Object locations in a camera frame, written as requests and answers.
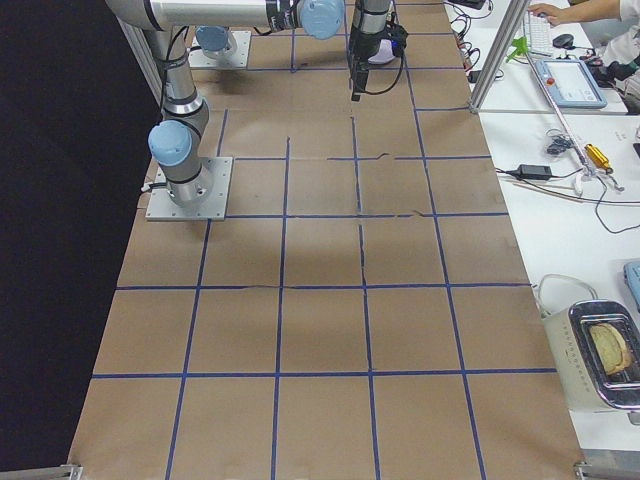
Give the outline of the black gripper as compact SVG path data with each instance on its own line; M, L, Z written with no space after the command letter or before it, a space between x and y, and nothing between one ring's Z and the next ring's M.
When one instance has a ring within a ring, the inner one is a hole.
M375 56L380 47L379 34L367 34L361 30L350 32L348 44L348 63L352 82L351 100L359 102L361 94L366 90L369 76L369 59Z

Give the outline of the person forearm white sleeve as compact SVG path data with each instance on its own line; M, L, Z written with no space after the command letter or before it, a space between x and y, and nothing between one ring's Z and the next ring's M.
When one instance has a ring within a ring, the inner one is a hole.
M572 5L558 13L559 23L581 23L605 19L626 21L639 18L639 2L623 0L591 0Z

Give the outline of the person hand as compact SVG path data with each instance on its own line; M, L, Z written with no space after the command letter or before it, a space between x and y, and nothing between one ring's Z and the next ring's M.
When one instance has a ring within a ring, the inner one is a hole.
M564 9L546 3L531 4L528 12L532 15L544 18L551 26L558 26L564 23Z

